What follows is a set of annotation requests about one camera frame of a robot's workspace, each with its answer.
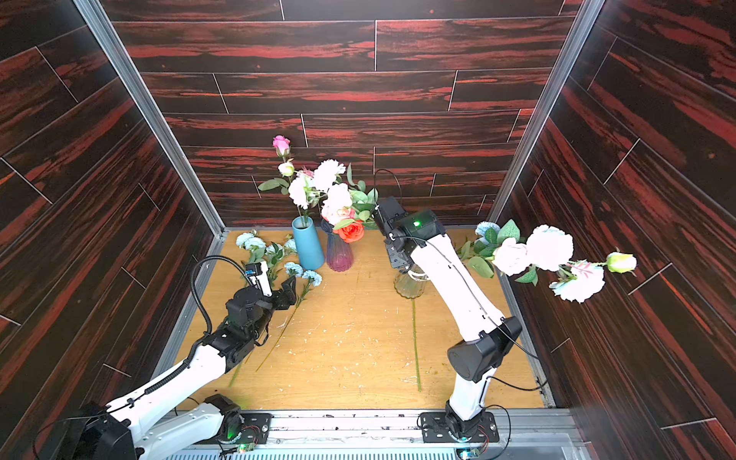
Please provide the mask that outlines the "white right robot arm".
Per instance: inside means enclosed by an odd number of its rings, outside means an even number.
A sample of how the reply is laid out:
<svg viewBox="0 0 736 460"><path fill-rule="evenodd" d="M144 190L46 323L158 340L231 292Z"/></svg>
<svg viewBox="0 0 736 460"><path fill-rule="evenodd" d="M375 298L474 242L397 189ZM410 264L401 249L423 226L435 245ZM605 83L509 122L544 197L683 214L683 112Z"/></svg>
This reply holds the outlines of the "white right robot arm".
<svg viewBox="0 0 736 460"><path fill-rule="evenodd" d="M410 214L396 197L385 197L372 216L385 236L391 266L417 266L441 295L460 331L462 340L448 349L456 379L446 403L445 424L453 438L465 441L476 433L490 380L521 335L521 322L505 318L485 296L433 212Z"/></svg>

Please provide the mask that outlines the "teal ceramic vase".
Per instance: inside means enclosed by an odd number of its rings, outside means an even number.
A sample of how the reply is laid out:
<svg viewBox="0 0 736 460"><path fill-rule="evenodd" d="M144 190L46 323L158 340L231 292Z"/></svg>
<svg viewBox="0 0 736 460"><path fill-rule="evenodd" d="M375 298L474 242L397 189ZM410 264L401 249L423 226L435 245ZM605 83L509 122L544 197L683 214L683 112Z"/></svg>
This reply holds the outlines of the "teal ceramic vase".
<svg viewBox="0 0 736 460"><path fill-rule="evenodd" d="M325 263L325 257L314 220L310 217L298 217L291 225L299 263L307 270L320 269Z"/></svg>

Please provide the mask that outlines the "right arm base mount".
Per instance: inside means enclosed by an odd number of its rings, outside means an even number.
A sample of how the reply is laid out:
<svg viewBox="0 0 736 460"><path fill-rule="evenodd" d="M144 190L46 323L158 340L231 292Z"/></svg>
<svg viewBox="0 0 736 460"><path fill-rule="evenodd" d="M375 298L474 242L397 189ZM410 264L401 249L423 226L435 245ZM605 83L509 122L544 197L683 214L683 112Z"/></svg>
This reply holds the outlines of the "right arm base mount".
<svg viewBox="0 0 736 460"><path fill-rule="evenodd" d="M485 410L469 421L461 420L452 411L423 412L418 416L417 426L426 444L494 444L500 439L494 415Z"/></svg>

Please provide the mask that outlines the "small blue flower sprig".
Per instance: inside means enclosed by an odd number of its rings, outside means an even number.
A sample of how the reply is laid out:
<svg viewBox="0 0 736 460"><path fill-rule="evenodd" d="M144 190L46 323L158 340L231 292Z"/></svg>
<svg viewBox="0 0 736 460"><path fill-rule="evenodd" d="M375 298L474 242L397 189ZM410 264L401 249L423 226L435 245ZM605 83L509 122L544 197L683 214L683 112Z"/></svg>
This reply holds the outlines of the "small blue flower sprig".
<svg viewBox="0 0 736 460"><path fill-rule="evenodd" d="M235 243L237 247L248 251L249 259L247 261L247 264L258 263L261 261L266 261L268 263L268 279L270 281L272 289L274 289L274 282L277 280L278 275L284 267L285 259L296 255L295 240L293 239L293 235L289 233L285 234L283 243L276 243L275 241L269 243L268 241L264 240L263 236L259 236L256 230L252 230L239 235ZM266 353L266 355L263 356L262 362L258 365L254 373L257 373L261 368L265 366L268 358L270 358L272 353L280 346L279 342L282 339L292 318L293 313L291 314L291 316L287 317L281 325L276 327L278 335L273 341L271 349ZM244 364L238 366L234 376L230 379L228 387L232 387L235 383L237 383L237 379L239 379L239 375L243 369L243 366L247 364L248 360L249 358L246 359Z"/></svg>

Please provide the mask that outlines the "blue pink glass vase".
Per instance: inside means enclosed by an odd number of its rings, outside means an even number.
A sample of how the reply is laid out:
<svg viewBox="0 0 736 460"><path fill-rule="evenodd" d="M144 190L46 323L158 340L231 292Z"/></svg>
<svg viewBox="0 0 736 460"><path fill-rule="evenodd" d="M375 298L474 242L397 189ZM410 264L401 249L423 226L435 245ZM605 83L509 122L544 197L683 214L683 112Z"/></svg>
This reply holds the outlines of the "blue pink glass vase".
<svg viewBox="0 0 736 460"><path fill-rule="evenodd" d="M334 227L327 220L322 220L320 226L327 235L326 262L329 268L335 272L345 272L352 268L354 254L350 245L335 234Z"/></svg>

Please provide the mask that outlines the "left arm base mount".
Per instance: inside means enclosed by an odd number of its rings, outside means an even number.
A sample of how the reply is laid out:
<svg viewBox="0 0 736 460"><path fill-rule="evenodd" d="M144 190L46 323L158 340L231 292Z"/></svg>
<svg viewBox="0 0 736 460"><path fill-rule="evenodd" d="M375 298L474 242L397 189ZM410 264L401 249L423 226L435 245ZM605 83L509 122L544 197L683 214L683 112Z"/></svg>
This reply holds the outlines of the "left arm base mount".
<svg viewBox="0 0 736 460"><path fill-rule="evenodd" d="M271 413L243 412L237 404L222 395L210 396L204 402L218 408L218 414L222 416L218 430L210 441L224 445L258 445L268 442Z"/></svg>

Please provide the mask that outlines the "blue pink flower spray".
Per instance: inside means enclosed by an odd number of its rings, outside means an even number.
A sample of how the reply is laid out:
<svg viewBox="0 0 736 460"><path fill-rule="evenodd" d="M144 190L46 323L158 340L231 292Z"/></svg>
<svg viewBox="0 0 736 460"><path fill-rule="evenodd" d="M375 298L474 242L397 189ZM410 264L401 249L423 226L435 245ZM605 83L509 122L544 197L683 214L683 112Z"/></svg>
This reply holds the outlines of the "blue pink flower spray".
<svg viewBox="0 0 736 460"><path fill-rule="evenodd" d="M550 272L556 280L549 288L568 302L584 303L602 291L606 272L626 274L637 268L636 256L617 251L609 253L603 262L575 260L573 237L547 224L524 237L513 220L503 226L481 222L475 235L476 239L466 241L457 254L478 275L492 278L500 272L519 284L536 286L540 273Z"/></svg>

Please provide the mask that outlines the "clear ribbed glass vase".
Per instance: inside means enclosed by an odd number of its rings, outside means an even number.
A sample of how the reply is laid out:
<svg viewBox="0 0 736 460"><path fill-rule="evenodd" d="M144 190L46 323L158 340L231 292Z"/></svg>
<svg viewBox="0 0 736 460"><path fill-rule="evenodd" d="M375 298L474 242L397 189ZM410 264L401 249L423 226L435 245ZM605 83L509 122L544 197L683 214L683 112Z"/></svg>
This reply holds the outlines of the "clear ribbed glass vase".
<svg viewBox="0 0 736 460"><path fill-rule="evenodd" d="M401 269L399 271L399 274L396 276L394 280L394 289L396 293L398 293L398 295L400 295L400 297L402 298L405 298L405 299L418 298L424 293L429 279L423 283L416 282L407 275L408 270L409 268Z"/></svg>

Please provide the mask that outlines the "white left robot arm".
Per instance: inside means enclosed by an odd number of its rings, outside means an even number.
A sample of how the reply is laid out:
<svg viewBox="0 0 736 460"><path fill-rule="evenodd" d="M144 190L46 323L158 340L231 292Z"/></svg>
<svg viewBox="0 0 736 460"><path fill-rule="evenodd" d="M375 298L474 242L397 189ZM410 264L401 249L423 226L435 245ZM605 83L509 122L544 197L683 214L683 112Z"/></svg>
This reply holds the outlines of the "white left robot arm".
<svg viewBox="0 0 736 460"><path fill-rule="evenodd" d="M216 331L198 339L185 360L107 404L88 404L64 420L57 459L164 459L199 441L233 441L242 432L237 404L224 396L168 418L193 393L237 367L268 340L274 312L297 301L296 279L265 293L259 285L237 291Z"/></svg>

